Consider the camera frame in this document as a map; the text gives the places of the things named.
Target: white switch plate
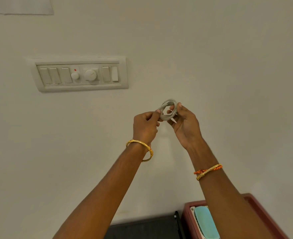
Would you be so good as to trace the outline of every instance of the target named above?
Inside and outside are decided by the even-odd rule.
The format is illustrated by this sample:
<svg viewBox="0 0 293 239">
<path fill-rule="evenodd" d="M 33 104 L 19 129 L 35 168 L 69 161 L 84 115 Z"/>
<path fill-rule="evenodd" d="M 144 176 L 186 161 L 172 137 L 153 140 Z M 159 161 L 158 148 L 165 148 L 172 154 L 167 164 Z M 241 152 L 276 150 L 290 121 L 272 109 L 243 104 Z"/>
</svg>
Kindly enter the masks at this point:
<svg viewBox="0 0 293 239">
<path fill-rule="evenodd" d="M 36 87 L 41 92 L 68 91 L 68 90 L 94 90 L 94 89 L 124 89 L 128 88 L 128 77 L 126 68 L 126 58 L 123 56 L 43 56 L 38 58 L 26 58 L 27 64 L 31 70 L 32 77 Z M 117 67 L 118 81 L 104 81 L 102 75 L 102 66 Z M 73 80 L 72 83 L 64 81 L 61 68 L 69 67 L 71 73 L 78 72 L 80 78 Z M 44 82 L 40 75 L 40 69 L 57 68 L 61 83 Z M 97 72 L 97 79 L 87 81 L 84 74 L 87 70 L 93 69 Z"/>
</svg>

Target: paper on wall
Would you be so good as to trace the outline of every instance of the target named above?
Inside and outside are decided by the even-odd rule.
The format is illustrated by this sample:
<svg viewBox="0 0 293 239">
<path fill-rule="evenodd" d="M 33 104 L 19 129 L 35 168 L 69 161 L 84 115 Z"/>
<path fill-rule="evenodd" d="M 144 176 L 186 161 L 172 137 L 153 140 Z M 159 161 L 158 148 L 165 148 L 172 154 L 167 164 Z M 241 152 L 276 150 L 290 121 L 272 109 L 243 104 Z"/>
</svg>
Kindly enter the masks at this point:
<svg viewBox="0 0 293 239">
<path fill-rule="evenodd" d="M 1 14 L 53 15 L 50 0 L 0 0 Z"/>
</svg>

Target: small white knob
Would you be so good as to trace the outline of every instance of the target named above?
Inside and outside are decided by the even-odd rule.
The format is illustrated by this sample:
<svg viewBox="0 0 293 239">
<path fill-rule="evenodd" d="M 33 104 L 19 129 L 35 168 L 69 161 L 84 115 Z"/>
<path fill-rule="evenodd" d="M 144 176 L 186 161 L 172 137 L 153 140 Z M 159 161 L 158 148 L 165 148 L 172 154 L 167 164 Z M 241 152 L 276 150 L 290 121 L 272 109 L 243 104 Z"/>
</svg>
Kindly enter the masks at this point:
<svg viewBox="0 0 293 239">
<path fill-rule="evenodd" d="M 71 74 L 71 78 L 72 78 L 73 80 L 78 80 L 78 79 L 80 78 L 80 75 L 79 75 L 78 72 L 73 72 L 73 73 Z"/>
<path fill-rule="evenodd" d="M 97 73 L 93 69 L 89 69 L 85 72 L 85 80 L 93 81 L 97 78 Z"/>
</svg>

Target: gold bracelet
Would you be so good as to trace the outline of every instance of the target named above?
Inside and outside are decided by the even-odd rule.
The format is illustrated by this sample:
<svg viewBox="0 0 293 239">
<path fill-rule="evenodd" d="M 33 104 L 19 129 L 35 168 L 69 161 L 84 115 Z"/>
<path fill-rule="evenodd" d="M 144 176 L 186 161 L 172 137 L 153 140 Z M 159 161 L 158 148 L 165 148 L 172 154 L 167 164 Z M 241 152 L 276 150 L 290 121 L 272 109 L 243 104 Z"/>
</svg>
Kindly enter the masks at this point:
<svg viewBox="0 0 293 239">
<path fill-rule="evenodd" d="M 152 158 L 152 156 L 153 156 L 153 150 L 152 150 L 147 144 L 145 144 L 144 142 L 141 142 L 141 141 L 139 141 L 139 140 L 134 140 L 134 139 L 132 139 L 132 140 L 130 140 L 130 141 L 128 141 L 128 142 L 126 143 L 126 146 L 128 147 L 128 145 L 129 145 L 130 143 L 132 143 L 132 142 L 138 142 L 138 143 L 140 143 L 140 144 L 146 146 L 147 149 L 149 150 L 149 152 L 150 152 L 150 157 L 149 157 L 148 159 L 146 159 L 146 160 L 142 160 L 142 162 L 149 161 L 149 160 Z"/>
<path fill-rule="evenodd" d="M 200 173 L 197 177 L 196 177 L 196 180 L 200 180 L 200 178 L 202 178 L 205 174 L 207 174 L 208 172 L 210 172 L 210 171 L 212 171 L 212 170 L 214 170 L 215 168 L 217 168 L 217 167 L 219 167 L 219 166 L 221 166 L 221 164 L 219 163 L 219 164 L 217 164 L 217 165 L 214 165 L 213 167 L 211 167 L 211 168 L 209 168 L 208 170 L 206 170 L 205 172 L 203 172 L 203 173 Z"/>
</svg>

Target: light blue plastic object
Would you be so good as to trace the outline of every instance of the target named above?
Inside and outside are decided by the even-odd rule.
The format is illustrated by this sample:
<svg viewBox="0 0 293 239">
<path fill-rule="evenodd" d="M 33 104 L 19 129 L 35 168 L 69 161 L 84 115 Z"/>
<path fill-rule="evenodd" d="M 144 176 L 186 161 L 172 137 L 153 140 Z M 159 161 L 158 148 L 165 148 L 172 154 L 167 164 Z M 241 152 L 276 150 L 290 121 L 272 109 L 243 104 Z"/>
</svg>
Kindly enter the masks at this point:
<svg viewBox="0 0 293 239">
<path fill-rule="evenodd" d="M 212 215 L 207 207 L 199 206 L 194 209 L 198 226 L 206 239 L 220 239 Z"/>
</svg>

